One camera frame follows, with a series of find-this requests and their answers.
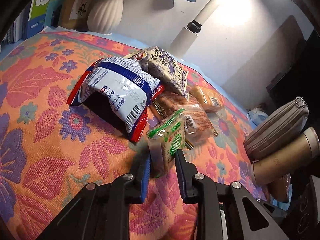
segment transparent plastic wrapper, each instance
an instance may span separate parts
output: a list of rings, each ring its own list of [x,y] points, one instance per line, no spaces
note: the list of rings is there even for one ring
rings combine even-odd
[[[153,176],[159,178],[173,166],[174,153],[185,143],[186,118],[184,109],[172,113],[147,132]]]
[[[287,174],[269,183],[267,187],[271,196],[273,196],[275,200],[282,203],[288,203],[290,200],[290,196],[289,196],[290,184],[291,184],[291,176],[290,174]]]
[[[162,91],[160,80],[142,71],[131,59],[109,57],[92,64],[72,90],[67,104],[78,106],[95,91],[109,101],[125,123],[129,138],[138,141],[147,123],[146,107]]]
[[[198,100],[206,113],[215,113],[224,107],[220,94],[214,89],[195,86],[190,94]]]
[[[163,117],[180,108],[185,109],[183,114],[186,117],[186,140],[191,144],[191,148],[209,137],[218,136],[207,114],[193,96],[190,95],[189,100],[186,100],[182,96],[165,91],[157,97],[154,104]]]
[[[163,82],[166,90],[174,92],[188,99],[187,76],[188,71],[174,60],[169,53],[159,47],[150,47],[134,52],[125,58],[135,59],[143,71],[148,72]]]

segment green label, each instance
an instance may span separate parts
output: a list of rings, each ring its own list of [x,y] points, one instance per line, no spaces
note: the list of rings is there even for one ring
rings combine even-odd
[[[178,111],[175,111],[174,114],[172,114],[172,116],[161,126],[159,126],[158,128],[155,128],[153,130],[150,130],[148,132],[148,137],[152,138],[157,132],[159,132],[160,130],[168,127],[173,121],[175,121],[175,119],[179,116],[179,114],[181,114],[184,111],[184,109],[180,109]]]
[[[172,140],[170,147],[170,154],[173,156],[174,153],[180,148],[182,141],[181,133],[178,133],[175,138]]]
[[[175,130],[177,130],[180,127],[181,123],[177,122],[177,124],[171,128],[171,131],[174,132]]]

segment bed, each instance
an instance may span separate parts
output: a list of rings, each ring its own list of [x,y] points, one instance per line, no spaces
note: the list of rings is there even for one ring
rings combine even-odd
[[[88,33],[44,30],[0,62],[0,215],[16,239],[36,239],[84,185],[112,182],[147,147],[144,138],[131,143],[85,106],[66,104],[91,63],[137,50]],[[199,69],[183,67],[188,86],[213,88]],[[227,97],[222,93],[224,109],[209,114],[219,136],[185,150],[185,158],[215,181],[237,180],[265,199],[252,184],[243,146],[250,122]],[[148,118],[144,135],[158,122],[150,109]],[[130,239],[190,239],[196,219],[197,206],[183,204],[173,168],[150,180],[143,205],[131,205]]]

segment gold cup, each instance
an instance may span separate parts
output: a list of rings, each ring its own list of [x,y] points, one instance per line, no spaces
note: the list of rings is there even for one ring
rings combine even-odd
[[[309,127],[298,138],[268,157],[250,166],[252,182],[266,185],[308,164],[319,154],[320,144],[316,131]]]

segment white vase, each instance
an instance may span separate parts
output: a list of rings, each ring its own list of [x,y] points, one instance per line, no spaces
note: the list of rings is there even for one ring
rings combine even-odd
[[[98,0],[88,16],[88,28],[92,32],[108,34],[120,23],[124,0]]]

